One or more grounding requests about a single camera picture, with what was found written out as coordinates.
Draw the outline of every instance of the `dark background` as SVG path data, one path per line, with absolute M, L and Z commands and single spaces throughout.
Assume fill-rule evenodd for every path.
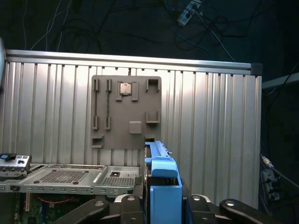
M 48 33 L 47 50 L 57 50 L 63 31 L 60 52 L 211 60 L 205 50 L 179 34 L 207 49 L 215 61 L 231 61 L 211 35 L 213 30 L 237 62 L 263 64 L 263 81 L 289 75 L 299 61 L 298 0 L 204 0 L 199 11 L 204 13 L 205 23 L 194 15 L 183 28 L 175 20 L 190 1 L 167 2 L 169 7 L 164 0 L 73 0 L 65 25 L 65 12 L 56 17 Z M 1 0 L 0 37 L 5 47 L 30 50 L 46 33 L 58 3 Z M 68 0 L 62 0 L 58 12 L 68 4 Z M 45 51 L 45 38 L 33 50 Z M 269 96 L 271 90 L 263 92 L 261 152 L 299 184 L 297 87 L 285 85 Z M 282 179 L 279 187 L 282 200 L 269 203 L 273 215 L 284 223 L 299 223 L 299 197 L 289 198 L 298 195 L 299 189 Z M 298 213 L 296 222 L 293 208 Z

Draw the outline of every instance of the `ventilation grille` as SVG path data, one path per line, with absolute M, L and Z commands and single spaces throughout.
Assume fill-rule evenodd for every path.
M 74 181 L 80 181 L 86 173 L 84 171 L 70 171 L 59 170 L 52 171 L 44 176 L 40 181 L 44 183 L 72 183 Z
M 103 185 L 110 187 L 131 187 L 134 186 L 134 179 L 122 177 L 106 177 Z

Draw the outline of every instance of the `power outlet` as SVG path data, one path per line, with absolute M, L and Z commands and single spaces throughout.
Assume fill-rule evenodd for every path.
M 263 181 L 263 189 L 266 197 L 268 197 L 271 201 L 279 200 L 279 193 L 274 192 L 278 179 L 275 177 L 272 169 L 266 169 L 261 172 L 262 181 Z
M 191 0 L 191 2 L 187 5 L 185 10 L 182 12 L 180 17 L 178 18 L 178 23 L 180 26 L 185 26 L 187 22 L 192 18 L 194 12 L 193 10 L 196 10 L 200 7 L 201 5 L 200 0 Z

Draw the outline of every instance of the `corrugated aluminum panel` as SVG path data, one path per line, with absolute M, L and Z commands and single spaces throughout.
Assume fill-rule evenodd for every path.
M 192 193 L 257 207 L 262 80 L 250 64 L 9 50 L 0 151 L 34 163 L 113 164 L 117 153 L 91 149 L 93 75 L 160 76 L 161 140 Z M 126 155 L 128 166 L 144 159 Z

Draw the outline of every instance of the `blue plastic bracket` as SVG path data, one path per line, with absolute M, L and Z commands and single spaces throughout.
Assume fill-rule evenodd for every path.
M 150 147 L 152 177 L 177 179 L 178 185 L 150 187 L 150 223 L 181 224 L 182 223 L 182 182 L 175 160 L 169 156 L 168 150 L 160 141 L 146 142 Z

